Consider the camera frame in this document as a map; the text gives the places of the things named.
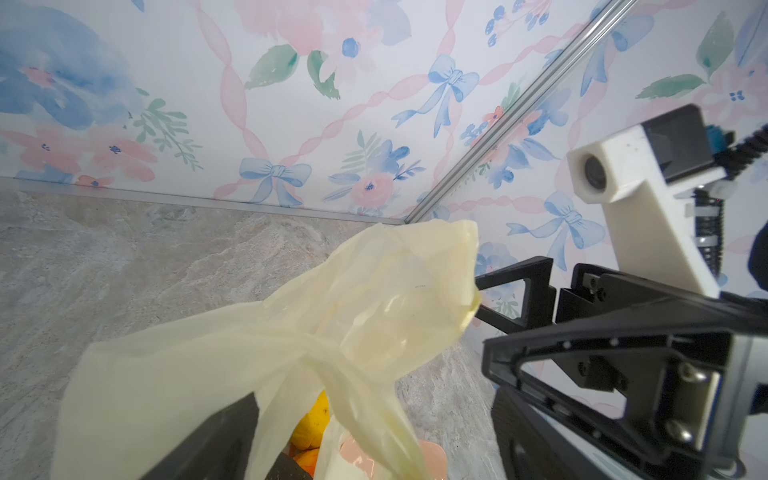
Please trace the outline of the pink scalloped fruit plate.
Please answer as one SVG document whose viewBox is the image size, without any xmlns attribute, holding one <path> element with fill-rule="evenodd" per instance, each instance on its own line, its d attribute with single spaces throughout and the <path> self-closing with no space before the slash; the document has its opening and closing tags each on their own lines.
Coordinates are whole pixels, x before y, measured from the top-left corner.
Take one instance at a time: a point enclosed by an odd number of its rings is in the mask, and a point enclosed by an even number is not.
<svg viewBox="0 0 768 480">
<path fill-rule="evenodd" d="M 420 441 L 425 462 L 433 480 L 448 479 L 448 460 L 443 448 L 433 442 Z"/>
</svg>

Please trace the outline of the red-yellow mango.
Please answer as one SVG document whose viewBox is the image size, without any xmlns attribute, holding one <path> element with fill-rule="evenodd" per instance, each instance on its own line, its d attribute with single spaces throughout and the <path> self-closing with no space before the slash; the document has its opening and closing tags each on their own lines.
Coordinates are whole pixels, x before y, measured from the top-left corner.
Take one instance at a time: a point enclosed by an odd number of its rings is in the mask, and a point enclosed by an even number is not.
<svg viewBox="0 0 768 480">
<path fill-rule="evenodd" d="M 315 476 L 315 470 L 318 462 L 319 448 L 299 450 L 299 449 L 296 449 L 294 446 L 290 446 L 288 450 L 288 455 L 311 478 Z"/>
</svg>

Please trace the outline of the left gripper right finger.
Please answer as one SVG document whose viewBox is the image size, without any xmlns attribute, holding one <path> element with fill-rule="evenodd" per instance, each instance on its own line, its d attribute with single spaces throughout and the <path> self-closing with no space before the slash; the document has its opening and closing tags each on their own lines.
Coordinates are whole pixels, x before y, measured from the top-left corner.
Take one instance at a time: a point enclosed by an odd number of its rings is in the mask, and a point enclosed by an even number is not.
<svg viewBox="0 0 768 480">
<path fill-rule="evenodd" d="M 280 453 L 265 480 L 312 480 L 312 476 L 285 453 Z"/>
</svg>

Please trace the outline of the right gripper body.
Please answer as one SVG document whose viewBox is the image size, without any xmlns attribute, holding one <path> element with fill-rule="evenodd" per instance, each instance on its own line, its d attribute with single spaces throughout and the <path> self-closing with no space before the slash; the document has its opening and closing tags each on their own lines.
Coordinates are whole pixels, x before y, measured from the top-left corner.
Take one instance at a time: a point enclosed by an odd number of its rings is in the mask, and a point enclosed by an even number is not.
<svg viewBox="0 0 768 480">
<path fill-rule="evenodd" d="M 749 417 L 767 410 L 767 303 L 714 297 L 580 264 L 569 287 L 547 263 L 522 280 L 523 321 L 492 313 L 491 408 L 511 479 L 599 479 L 586 441 L 643 479 L 740 479 Z"/>
</svg>

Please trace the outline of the yellow plastic bag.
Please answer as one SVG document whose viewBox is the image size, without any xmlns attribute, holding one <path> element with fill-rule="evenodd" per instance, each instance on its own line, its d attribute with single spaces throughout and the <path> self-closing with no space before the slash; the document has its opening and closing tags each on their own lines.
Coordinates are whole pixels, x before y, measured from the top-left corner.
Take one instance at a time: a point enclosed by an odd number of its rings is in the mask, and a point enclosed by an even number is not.
<svg viewBox="0 0 768 480">
<path fill-rule="evenodd" d="M 245 475 L 262 479 L 320 396 L 320 479 L 359 479 L 353 439 L 381 479 L 426 479 L 398 379 L 460 339 L 481 296 L 469 220 L 375 225 L 267 299 L 90 345 L 58 414 L 55 479 L 137 479 L 215 412 L 259 408 Z"/>
</svg>

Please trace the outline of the yellow orange fruit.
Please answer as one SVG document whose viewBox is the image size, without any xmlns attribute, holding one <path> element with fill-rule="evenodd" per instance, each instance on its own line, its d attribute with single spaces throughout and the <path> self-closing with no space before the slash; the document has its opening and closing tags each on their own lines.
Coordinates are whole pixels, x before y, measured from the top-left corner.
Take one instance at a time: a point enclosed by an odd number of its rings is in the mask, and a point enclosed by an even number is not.
<svg viewBox="0 0 768 480">
<path fill-rule="evenodd" d="M 290 444 L 298 451 L 318 449 L 329 422 L 329 401 L 326 392 L 322 391 L 309 412 L 296 425 Z"/>
</svg>

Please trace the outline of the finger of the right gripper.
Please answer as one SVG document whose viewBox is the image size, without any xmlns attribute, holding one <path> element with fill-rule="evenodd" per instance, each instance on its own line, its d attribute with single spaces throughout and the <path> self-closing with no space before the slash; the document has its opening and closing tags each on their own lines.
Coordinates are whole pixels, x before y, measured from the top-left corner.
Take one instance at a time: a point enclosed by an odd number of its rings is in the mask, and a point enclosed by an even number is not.
<svg viewBox="0 0 768 480">
<path fill-rule="evenodd" d="M 550 285 L 554 260 L 535 256 L 475 278 L 480 291 L 522 281 L 525 285 L 520 315 L 512 319 L 481 305 L 475 318 L 504 334 L 546 327 L 552 323 L 557 290 Z"/>
<path fill-rule="evenodd" d="M 492 418 L 506 465 L 527 452 L 550 477 L 588 465 L 567 429 L 643 479 L 704 479 L 737 458 L 730 433 L 736 336 L 652 319 L 573 320 L 488 340 L 484 375 L 499 386 Z M 620 395 L 611 417 L 526 371 L 556 363 L 580 388 Z"/>
</svg>

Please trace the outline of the right aluminium corner post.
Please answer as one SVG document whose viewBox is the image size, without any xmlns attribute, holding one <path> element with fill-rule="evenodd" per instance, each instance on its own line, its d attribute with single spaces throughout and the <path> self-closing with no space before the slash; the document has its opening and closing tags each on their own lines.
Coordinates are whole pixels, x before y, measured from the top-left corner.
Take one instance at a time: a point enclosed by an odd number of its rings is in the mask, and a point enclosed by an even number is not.
<svg viewBox="0 0 768 480">
<path fill-rule="evenodd" d="M 424 220 L 432 209 L 515 127 L 515 124 L 533 111 L 553 91 L 561 78 L 569 73 L 614 27 L 625 19 L 636 4 L 637 1 L 635 0 L 609 1 L 595 18 L 565 46 L 563 51 L 541 71 L 533 83 L 522 91 L 510 110 L 504 113 L 501 119 L 479 139 L 474 147 L 467 151 L 446 175 L 439 178 L 437 184 L 429 190 L 424 200 L 414 207 L 403 222 L 411 224 Z"/>
</svg>

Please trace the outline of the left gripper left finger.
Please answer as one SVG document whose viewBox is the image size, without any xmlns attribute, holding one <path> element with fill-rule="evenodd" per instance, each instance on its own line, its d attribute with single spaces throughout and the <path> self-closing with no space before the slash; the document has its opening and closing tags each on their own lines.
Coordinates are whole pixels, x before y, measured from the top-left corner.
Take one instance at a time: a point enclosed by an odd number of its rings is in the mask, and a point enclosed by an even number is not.
<svg viewBox="0 0 768 480">
<path fill-rule="evenodd" d="M 142 479 L 243 479 L 258 416 L 250 393 L 208 417 Z"/>
</svg>

